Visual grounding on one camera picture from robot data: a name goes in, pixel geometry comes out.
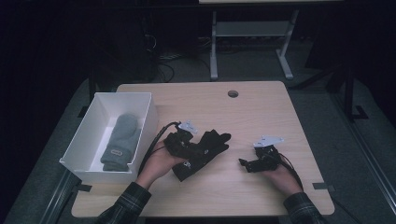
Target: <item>hand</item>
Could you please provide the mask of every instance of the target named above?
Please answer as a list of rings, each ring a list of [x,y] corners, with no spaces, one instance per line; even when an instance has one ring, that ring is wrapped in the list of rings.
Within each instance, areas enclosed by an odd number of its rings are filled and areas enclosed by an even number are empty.
[[[262,171],[262,175],[269,178],[275,187],[287,197],[298,192],[303,192],[297,180],[282,164],[279,164],[274,171]]]
[[[153,149],[152,154],[146,161],[145,167],[136,179],[136,184],[149,189],[151,184],[163,175],[166,175],[173,166],[185,159],[172,156],[163,142],[159,142]]]

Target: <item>dark sleeve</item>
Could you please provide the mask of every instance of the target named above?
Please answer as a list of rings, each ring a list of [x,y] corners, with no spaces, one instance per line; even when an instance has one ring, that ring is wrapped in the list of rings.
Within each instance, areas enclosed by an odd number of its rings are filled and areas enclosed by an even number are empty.
[[[136,223],[150,197],[151,194],[146,189],[133,182],[121,194],[114,205],[96,219],[95,223]]]
[[[328,223],[306,193],[296,193],[283,202],[293,224]]]

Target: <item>glove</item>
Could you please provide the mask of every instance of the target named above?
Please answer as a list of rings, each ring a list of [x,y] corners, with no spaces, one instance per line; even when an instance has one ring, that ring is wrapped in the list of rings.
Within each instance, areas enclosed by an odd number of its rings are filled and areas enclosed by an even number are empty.
[[[191,158],[189,161],[177,164],[172,168],[180,182],[201,170],[217,155],[227,150],[229,146],[225,143],[230,139],[231,135],[229,133],[220,135],[215,130],[212,130],[211,132],[205,132],[198,144],[191,144],[191,147],[201,151],[203,156]]]
[[[127,163],[131,161],[136,151],[141,132],[136,127],[137,119],[132,114],[123,114],[117,118],[105,153],[100,160],[104,164],[104,171],[128,171]]]

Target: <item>gray glove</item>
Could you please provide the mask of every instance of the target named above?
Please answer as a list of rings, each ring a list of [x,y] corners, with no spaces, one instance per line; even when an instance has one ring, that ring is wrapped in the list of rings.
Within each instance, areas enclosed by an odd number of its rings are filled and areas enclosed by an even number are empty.
[[[108,140],[105,153],[100,162],[104,171],[127,172],[128,162],[136,151],[141,130],[137,130],[137,119],[132,114],[117,118],[116,125]]]

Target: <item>light wood desk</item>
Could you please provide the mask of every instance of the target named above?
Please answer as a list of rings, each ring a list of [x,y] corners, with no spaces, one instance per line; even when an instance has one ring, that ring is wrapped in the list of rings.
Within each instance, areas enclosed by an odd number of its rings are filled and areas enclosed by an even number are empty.
[[[334,211],[322,183],[311,148],[282,82],[206,82],[121,85],[118,91],[152,92],[159,114],[158,131],[172,121],[190,119],[199,130],[191,140],[198,142],[205,131],[230,133],[230,148],[219,154],[195,175],[179,182],[173,172],[150,188],[152,197],[142,217],[251,217],[287,214],[284,197],[259,174],[249,174],[238,159],[256,160],[253,143],[262,135],[280,136],[276,148],[290,159],[304,190],[323,215]],[[237,91],[236,98],[228,91]],[[174,132],[173,127],[167,133]],[[97,217],[126,189],[125,185],[94,185],[80,191],[72,214]]]

